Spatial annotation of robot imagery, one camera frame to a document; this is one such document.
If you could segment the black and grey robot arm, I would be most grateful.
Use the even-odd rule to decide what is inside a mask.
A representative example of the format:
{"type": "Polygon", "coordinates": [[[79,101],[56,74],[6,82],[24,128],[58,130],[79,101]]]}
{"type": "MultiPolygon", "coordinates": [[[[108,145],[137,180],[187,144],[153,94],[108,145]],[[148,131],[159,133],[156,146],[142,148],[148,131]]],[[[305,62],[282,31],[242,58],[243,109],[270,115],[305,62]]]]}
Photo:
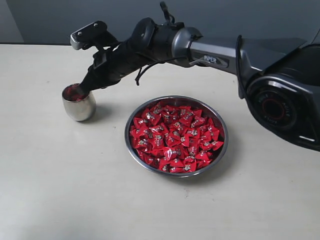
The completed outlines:
{"type": "Polygon", "coordinates": [[[158,25],[147,17],[127,40],[116,44],[109,36],[97,48],[80,83],[81,92],[115,85],[157,64],[214,68],[237,77],[238,95],[261,126],[291,144],[320,149],[318,43],[300,38],[205,37],[181,22],[158,25]]]}

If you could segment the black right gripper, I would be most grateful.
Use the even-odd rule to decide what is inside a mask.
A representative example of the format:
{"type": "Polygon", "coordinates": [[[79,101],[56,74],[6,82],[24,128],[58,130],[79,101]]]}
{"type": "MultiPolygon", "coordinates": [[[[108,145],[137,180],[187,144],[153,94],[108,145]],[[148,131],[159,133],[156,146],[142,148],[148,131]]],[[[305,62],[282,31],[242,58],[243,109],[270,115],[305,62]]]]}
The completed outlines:
{"type": "Polygon", "coordinates": [[[79,84],[79,92],[88,95],[91,91],[115,85],[125,76],[153,62],[134,49],[130,41],[120,43],[116,49],[98,51],[93,55],[93,64],[79,84]]]}

